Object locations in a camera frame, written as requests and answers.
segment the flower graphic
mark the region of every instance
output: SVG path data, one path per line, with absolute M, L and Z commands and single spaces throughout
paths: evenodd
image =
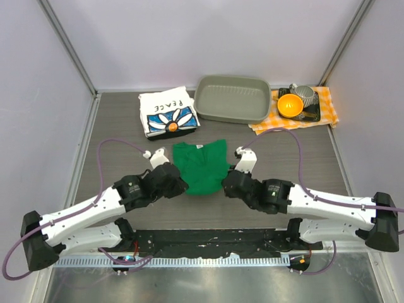
M 181 129 L 196 128 L 198 123 L 189 107 L 147 116 L 150 132 L 165 131 L 172 133 Z

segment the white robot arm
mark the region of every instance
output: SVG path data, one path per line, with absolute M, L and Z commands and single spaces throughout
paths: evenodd
M 60 256 L 97 247 L 113 247 L 116 251 L 129 248 L 133 244 L 134 232 L 125 219 L 120 218 L 102 227 L 86 227 L 106 218 L 146 207 L 161 197 L 173 198 L 188 188 L 181 179 L 178 168 L 164 155 L 163 148 L 153 155 L 146 151 L 143 156 L 150 160 L 153 170 L 123 177 L 108 187 L 97 203 L 93 197 L 48 215 L 40 216 L 36 211 L 27 213 L 23 218 L 22 237 L 31 230 L 46 225 L 23 241 L 28 269 L 41 270 L 54 264 Z M 72 215 L 86 207 L 89 209 Z M 59 222 L 58 219 L 69 215 L 72 216 Z
M 240 147 L 235 155 L 240 161 L 222 182 L 226 196 L 240 198 L 248 207 L 269 214 L 280 212 L 329 219 L 292 219 L 288 226 L 291 239 L 306 243 L 357 239 L 365 240 L 367 246 L 380 251 L 398 251 L 397 213 L 366 207 L 395 207 L 390 195 L 376 193 L 372 198 L 359 198 L 308 189 L 309 196 L 302 186 L 289 181 L 268 179 L 259 182 L 252 179 L 251 173 L 257 161 L 255 153 Z M 347 206 L 325 203 L 316 197 Z

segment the dark table surface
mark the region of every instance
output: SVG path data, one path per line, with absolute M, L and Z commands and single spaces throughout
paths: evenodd
M 91 198 L 98 192 L 95 151 L 98 142 L 106 138 L 122 138 L 150 151 L 164 146 L 169 153 L 172 153 L 172 145 L 175 143 L 206 144 L 226 139 L 227 161 L 236 163 L 234 150 L 256 136 L 246 124 L 200 119 L 201 127 L 193 134 L 169 140 L 148 141 L 140 122 L 138 95 L 139 93 L 102 94 L 76 203 Z M 327 126 L 298 129 L 295 132 L 302 142 L 306 186 L 330 193 L 347 194 Z M 258 157 L 252 175 L 254 178 L 299 182 L 298 149 L 289 134 L 267 134 L 253 144 L 252 149 Z M 151 168 L 137 150 L 121 143 L 104 145 L 101 158 L 106 186 L 111 186 L 124 175 L 140 174 Z M 226 198 L 223 191 L 209 196 L 183 194 L 173 199 L 160 199 L 146 208 L 127 213 L 124 217 L 135 229 L 286 227 L 290 218 L 288 215 L 267 215 L 250 210 L 241 200 Z

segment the green shirt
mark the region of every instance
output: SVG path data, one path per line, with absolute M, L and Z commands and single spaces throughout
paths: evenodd
M 226 140 L 200 146 L 179 143 L 172 147 L 174 164 L 181 172 L 181 178 L 189 185 L 187 194 L 213 194 L 219 191 L 230 168 L 226 160 Z

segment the yellow bowl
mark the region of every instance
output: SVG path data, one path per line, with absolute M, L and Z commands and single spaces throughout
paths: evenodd
M 298 95 L 287 93 L 278 100 L 279 113 L 286 118 L 293 118 L 303 110 L 303 101 Z

